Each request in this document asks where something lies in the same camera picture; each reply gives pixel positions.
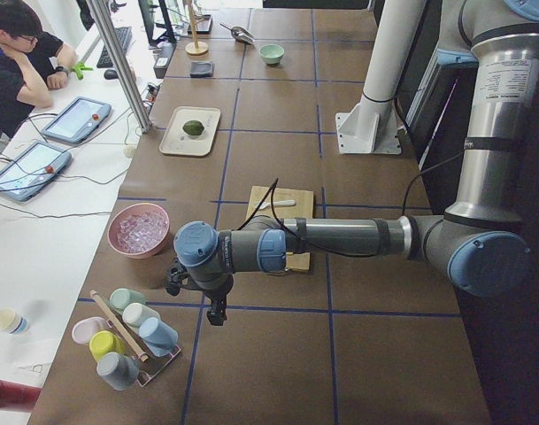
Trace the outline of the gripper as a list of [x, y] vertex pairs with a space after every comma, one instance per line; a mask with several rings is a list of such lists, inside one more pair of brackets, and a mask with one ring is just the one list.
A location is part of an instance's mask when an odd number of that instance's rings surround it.
[[207, 311], [207, 319], [213, 326], [223, 326], [227, 320], [227, 294], [234, 286], [234, 277], [224, 275], [218, 286], [203, 289], [203, 293], [210, 299], [211, 306]]

